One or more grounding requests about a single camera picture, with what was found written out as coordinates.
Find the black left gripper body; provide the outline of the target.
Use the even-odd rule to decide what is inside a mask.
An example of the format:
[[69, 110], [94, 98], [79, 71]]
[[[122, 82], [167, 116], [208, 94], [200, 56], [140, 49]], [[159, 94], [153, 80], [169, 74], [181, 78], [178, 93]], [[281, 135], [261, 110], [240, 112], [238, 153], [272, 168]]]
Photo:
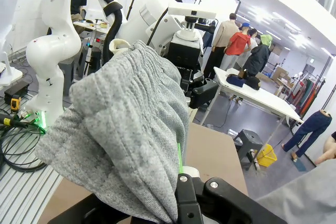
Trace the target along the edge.
[[200, 69], [199, 56], [201, 55], [201, 47], [199, 42], [196, 41], [181, 41], [172, 40], [169, 44], [167, 59], [182, 70], [184, 80], [194, 81], [199, 77], [198, 71]]

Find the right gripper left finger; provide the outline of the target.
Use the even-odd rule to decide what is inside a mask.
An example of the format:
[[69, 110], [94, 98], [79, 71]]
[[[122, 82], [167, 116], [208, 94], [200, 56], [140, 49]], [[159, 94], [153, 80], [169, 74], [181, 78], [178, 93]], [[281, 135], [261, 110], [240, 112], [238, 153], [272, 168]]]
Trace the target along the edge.
[[103, 203], [94, 194], [79, 201], [48, 223], [118, 223], [130, 216]]

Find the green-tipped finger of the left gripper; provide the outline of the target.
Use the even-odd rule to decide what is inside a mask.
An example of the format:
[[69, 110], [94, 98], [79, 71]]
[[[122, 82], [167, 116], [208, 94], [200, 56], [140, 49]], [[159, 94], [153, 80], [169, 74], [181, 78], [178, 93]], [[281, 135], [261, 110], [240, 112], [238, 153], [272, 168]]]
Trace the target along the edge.
[[218, 89], [218, 82], [206, 78], [202, 83], [191, 90], [190, 104], [191, 109], [197, 109], [205, 103], [212, 101]]

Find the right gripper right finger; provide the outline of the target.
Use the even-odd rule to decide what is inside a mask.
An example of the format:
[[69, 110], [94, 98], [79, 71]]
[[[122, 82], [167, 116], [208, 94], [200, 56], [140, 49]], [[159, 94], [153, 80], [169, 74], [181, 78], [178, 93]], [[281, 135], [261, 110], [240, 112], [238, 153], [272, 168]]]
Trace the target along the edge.
[[218, 223], [286, 223], [219, 177], [202, 182], [183, 173], [181, 145], [177, 147], [177, 223], [204, 223], [204, 216]]

